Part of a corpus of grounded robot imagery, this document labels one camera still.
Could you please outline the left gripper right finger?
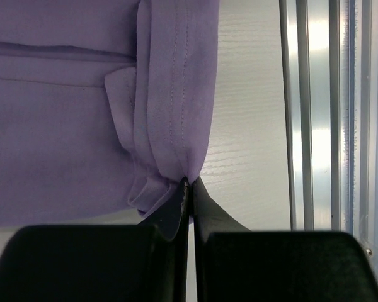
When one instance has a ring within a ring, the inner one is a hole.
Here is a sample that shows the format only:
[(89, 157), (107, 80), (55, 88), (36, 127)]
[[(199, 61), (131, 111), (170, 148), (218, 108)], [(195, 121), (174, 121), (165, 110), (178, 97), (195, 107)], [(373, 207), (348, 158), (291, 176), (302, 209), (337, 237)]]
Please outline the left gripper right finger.
[(378, 301), (356, 239), (335, 231), (252, 231), (192, 185), (199, 301)]

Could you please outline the purple t-shirt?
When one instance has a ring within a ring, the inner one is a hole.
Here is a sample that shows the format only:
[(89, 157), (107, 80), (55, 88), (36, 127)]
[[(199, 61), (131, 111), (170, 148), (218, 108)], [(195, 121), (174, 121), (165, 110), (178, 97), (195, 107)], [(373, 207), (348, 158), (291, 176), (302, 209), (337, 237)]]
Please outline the purple t-shirt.
[(218, 1), (0, 1), (0, 227), (161, 206), (202, 169)]

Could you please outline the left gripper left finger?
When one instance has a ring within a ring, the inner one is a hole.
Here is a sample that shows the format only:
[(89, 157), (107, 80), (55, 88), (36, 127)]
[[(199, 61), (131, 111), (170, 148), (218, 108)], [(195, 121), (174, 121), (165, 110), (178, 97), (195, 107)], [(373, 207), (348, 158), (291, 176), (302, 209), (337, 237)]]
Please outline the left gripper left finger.
[(0, 301), (184, 301), (189, 185), (137, 225), (36, 225), (0, 256)]

